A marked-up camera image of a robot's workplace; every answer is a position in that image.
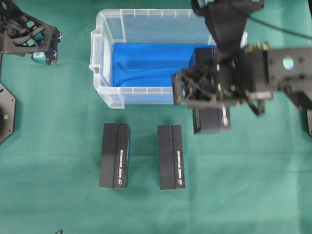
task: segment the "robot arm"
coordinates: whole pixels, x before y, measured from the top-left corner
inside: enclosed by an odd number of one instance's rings
[[[24,56],[35,62],[57,62],[62,34],[56,27],[22,12],[12,0],[0,4],[0,52]]]

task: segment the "black cable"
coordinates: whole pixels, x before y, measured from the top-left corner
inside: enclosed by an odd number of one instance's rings
[[[310,8],[311,16],[312,16],[312,0],[308,0],[308,1],[309,1],[309,8]]]
[[[281,31],[283,33],[286,33],[286,34],[289,34],[289,35],[293,35],[293,36],[296,36],[296,37],[300,37],[300,38],[304,38],[304,39],[309,39],[309,40],[312,40],[312,37],[311,36],[308,36],[308,35],[304,35],[304,34],[301,34],[301,33],[298,33],[298,32],[294,32],[294,31],[291,31],[291,30],[288,30],[288,29],[284,29],[284,28],[280,28],[280,27],[277,27],[277,26],[274,26],[272,24],[269,24],[269,23],[266,23],[264,21],[261,21],[259,19],[256,19],[254,17],[251,17],[249,14],[245,14],[244,12],[241,12],[239,9],[237,9],[231,2],[230,3],[230,6],[236,10],[238,13],[240,13],[241,15],[249,18],[250,20],[254,21],[254,22],[257,22],[259,24],[262,24],[266,27],[269,27],[271,29],[274,29],[274,30],[277,30],[277,31]],[[312,9],[312,0],[309,0],[309,3],[310,3],[310,9]]]

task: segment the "green fabric surface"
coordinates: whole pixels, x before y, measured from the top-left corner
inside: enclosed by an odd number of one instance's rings
[[[232,108],[233,130],[193,134],[171,105],[109,109],[88,69],[90,32],[105,8],[190,8],[189,0],[15,0],[63,33],[58,64],[4,56],[1,81],[17,99],[14,134],[0,146],[1,234],[310,234],[312,138],[275,94],[264,116]],[[254,16],[312,35],[307,0],[267,0]],[[309,46],[248,22],[249,42]],[[103,124],[131,128],[128,188],[98,187]],[[187,189],[161,192],[157,126],[182,124]]]

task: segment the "screw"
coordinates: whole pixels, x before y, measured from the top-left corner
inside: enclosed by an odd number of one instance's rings
[[[269,65],[272,66],[274,63],[275,63],[274,59],[270,59],[270,60],[269,60]]]
[[[300,63],[304,63],[304,61],[305,61],[304,57],[300,57],[300,58],[299,58],[299,62],[300,62]]]

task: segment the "black mechanical part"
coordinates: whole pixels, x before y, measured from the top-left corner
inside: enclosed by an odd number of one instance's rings
[[[297,108],[312,109],[311,54],[310,47],[259,47],[184,70],[173,76],[175,104],[222,108],[245,101],[256,115],[261,115],[265,113],[264,101],[282,91]]]
[[[205,17],[206,26],[218,49],[228,54],[240,50],[247,16],[263,7],[263,0],[215,0],[200,8],[198,0],[192,0],[193,11]]]
[[[62,34],[57,28],[22,12],[11,0],[0,4],[0,52],[24,56],[44,52],[46,63],[57,61]]]
[[[312,110],[307,110],[307,117],[309,134],[312,136]]]
[[[15,98],[0,83],[0,144],[14,131]]]

